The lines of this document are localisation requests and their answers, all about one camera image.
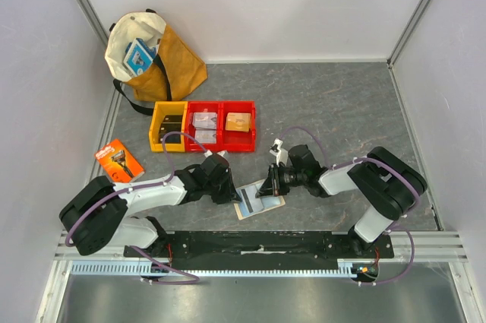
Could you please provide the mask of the silver credit card black stripe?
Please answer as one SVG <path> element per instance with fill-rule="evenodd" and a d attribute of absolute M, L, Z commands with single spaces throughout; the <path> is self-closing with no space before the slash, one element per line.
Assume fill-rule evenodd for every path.
<path fill-rule="evenodd" d="M 262 200 L 256 197 L 257 191 L 257 184 L 247 185 L 237 189 L 237 193 L 241 198 L 238 208 L 243 217 L 248 217 L 264 210 Z"/>

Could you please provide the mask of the beige leather card holder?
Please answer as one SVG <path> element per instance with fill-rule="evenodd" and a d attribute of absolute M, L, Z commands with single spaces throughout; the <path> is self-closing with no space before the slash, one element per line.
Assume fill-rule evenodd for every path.
<path fill-rule="evenodd" d="M 248 185 L 253 185 L 253 184 L 257 184 L 258 185 L 258 188 L 260 188 L 260 186 L 262 185 L 263 183 L 263 180 L 259 180 L 257 182 L 253 182 L 251 184 L 248 184 Z M 238 204 L 235 204 L 235 211 L 236 211 L 236 214 L 237 214 L 237 217 L 239 220 L 244 220 L 244 219 L 247 219 L 249 217 L 252 217 L 254 215 L 257 215 L 257 214 L 262 214 L 262 213 L 265 213 L 267 211 L 271 211 L 272 209 L 275 209 L 275 208 L 278 208 L 278 207 L 282 207 L 284 204 L 285 204 L 285 200 L 282 196 L 279 196 L 279 197 L 266 197 L 266 198 L 261 198 L 263 204 L 264 204 L 264 210 L 259 212 L 259 213 L 256 213 L 256 214 L 253 214 L 251 216 L 248 216 L 248 217 L 243 217 L 239 211 L 239 208 L 238 208 Z"/>

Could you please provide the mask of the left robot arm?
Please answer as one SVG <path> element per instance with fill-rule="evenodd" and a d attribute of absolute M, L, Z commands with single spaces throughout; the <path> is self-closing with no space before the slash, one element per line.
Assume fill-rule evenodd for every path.
<path fill-rule="evenodd" d="M 65 245 L 76 248 L 82 256 L 130 245 L 150 256 L 160 256 L 167 247 L 163 228 L 156 218 L 136 214 L 187 204 L 203 196 L 215 204 L 241 201 L 229 162 L 221 154 L 208 152 L 202 163 L 174 169 L 159 179 L 119 183 L 97 176 L 59 214 L 68 232 Z"/>

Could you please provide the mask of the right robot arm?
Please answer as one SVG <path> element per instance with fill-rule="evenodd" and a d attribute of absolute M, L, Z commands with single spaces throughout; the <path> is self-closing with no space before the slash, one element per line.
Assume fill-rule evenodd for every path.
<path fill-rule="evenodd" d="M 359 190 L 370 207 L 348 232 L 348 248 L 356 257 L 367 256 L 375 241 L 405 216 L 427 191 L 425 178 L 384 147 L 375 147 L 364 157 L 330 168 L 322 166 L 306 144 L 281 150 L 278 141 L 271 154 L 267 178 L 256 198 L 287 195 L 291 188 L 306 188 L 317 198 Z"/>

